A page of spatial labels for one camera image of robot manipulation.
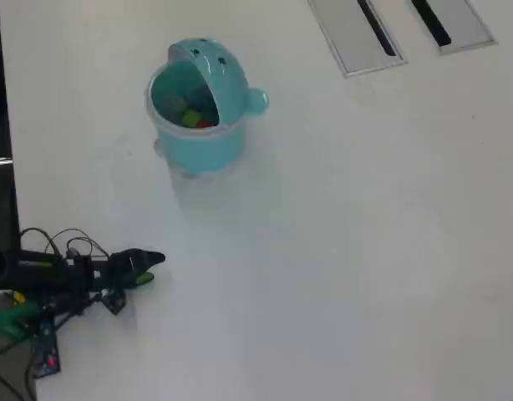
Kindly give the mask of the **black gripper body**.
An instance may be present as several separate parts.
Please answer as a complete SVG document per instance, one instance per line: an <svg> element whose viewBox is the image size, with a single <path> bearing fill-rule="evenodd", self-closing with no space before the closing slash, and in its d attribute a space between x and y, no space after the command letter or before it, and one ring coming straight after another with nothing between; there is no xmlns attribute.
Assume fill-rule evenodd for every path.
<svg viewBox="0 0 513 401"><path fill-rule="evenodd" d="M131 256L130 251L113 253L107 259L74 255L70 259L70 290L101 292L134 288L135 270Z"/></svg>

